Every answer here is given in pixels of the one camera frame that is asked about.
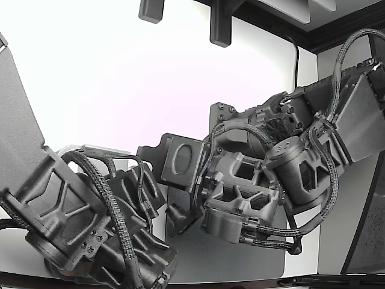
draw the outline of white backdrop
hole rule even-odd
[[[224,49],[209,42],[209,7],[166,0],[154,25],[139,20],[139,4],[1,1],[0,31],[53,150],[88,143],[135,153],[166,132],[202,139],[211,104],[242,111],[293,90],[291,43],[233,19],[232,45]],[[300,56],[298,80],[307,85],[317,80],[316,55]],[[0,233],[0,271],[46,276],[24,235]],[[316,258],[318,247],[310,251]]]

